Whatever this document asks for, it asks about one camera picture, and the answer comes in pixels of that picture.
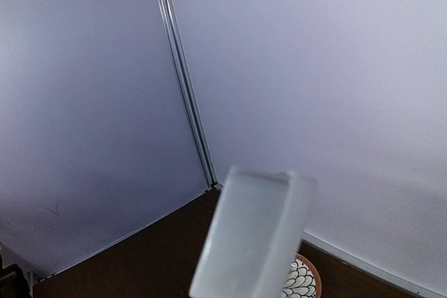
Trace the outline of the white battery box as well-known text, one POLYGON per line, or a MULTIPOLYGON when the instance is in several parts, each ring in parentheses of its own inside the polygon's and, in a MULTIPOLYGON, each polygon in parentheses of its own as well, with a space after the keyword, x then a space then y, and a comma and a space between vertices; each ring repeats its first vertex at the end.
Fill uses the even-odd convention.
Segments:
POLYGON ((278 297, 302 241, 317 181, 233 166, 189 288, 190 297, 278 297))

